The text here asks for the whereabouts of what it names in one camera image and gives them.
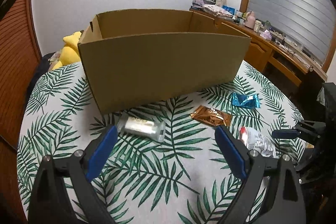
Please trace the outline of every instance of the pink thermos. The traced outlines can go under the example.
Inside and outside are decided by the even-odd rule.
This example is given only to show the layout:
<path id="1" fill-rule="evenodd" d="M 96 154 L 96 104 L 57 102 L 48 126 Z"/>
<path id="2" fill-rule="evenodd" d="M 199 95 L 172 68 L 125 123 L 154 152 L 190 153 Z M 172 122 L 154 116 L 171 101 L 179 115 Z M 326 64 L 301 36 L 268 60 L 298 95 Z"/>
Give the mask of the pink thermos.
<path id="1" fill-rule="evenodd" d="M 253 29 L 255 24 L 254 12 L 248 12 L 246 14 L 245 26 Z"/>

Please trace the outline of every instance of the open cardboard box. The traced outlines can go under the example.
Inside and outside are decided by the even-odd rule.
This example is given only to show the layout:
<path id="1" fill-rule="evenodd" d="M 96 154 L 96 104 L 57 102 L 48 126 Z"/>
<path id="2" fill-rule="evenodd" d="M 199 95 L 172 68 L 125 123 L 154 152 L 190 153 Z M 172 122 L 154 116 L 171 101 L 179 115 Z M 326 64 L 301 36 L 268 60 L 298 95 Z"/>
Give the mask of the open cardboard box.
<path id="1" fill-rule="evenodd" d="M 98 14 L 78 44 L 102 114 L 232 81 L 251 38 L 191 11 Z"/>

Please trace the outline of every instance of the clear plastic package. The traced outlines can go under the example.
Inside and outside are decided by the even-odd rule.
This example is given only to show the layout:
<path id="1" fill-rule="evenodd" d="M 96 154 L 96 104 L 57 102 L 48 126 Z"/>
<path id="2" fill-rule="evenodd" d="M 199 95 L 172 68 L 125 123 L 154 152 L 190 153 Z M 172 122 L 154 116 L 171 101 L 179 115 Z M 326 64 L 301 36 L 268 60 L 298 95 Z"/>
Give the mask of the clear plastic package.
<path id="1" fill-rule="evenodd" d="M 151 138 L 157 142 L 163 142 L 165 138 L 165 122 L 152 122 L 140 118 L 131 117 L 123 113 L 118 121 L 117 130 L 121 135 L 130 133 Z"/>
<path id="2" fill-rule="evenodd" d="M 277 157 L 274 143 L 252 127 L 241 127 L 239 139 L 248 150 L 257 150 L 264 157 Z"/>

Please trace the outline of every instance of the window blind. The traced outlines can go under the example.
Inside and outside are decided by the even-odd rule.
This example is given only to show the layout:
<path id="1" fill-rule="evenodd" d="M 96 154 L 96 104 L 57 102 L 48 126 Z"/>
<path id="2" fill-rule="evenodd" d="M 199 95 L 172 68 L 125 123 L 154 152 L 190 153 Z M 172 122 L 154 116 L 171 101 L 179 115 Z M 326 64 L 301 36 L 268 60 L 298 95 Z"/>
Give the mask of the window blind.
<path id="1" fill-rule="evenodd" d="M 248 10 L 270 21 L 324 61 L 336 19 L 330 0 L 249 0 Z"/>

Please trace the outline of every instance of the box flap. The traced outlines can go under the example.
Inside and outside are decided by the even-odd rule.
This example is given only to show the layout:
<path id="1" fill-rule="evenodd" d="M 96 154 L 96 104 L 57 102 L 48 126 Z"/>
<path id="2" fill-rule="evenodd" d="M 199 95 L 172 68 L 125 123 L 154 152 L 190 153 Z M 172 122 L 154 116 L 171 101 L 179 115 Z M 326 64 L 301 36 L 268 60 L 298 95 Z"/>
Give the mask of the box flap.
<path id="1" fill-rule="evenodd" d="M 83 32 L 82 36 L 80 37 L 78 43 L 89 43 L 92 41 L 101 40 L 101 33 L 100 28 L 98 24 L 97 16 L 95 16 L 92 21 L 90 22 L 90 25 L 86 28 L 86 30 Z"/>

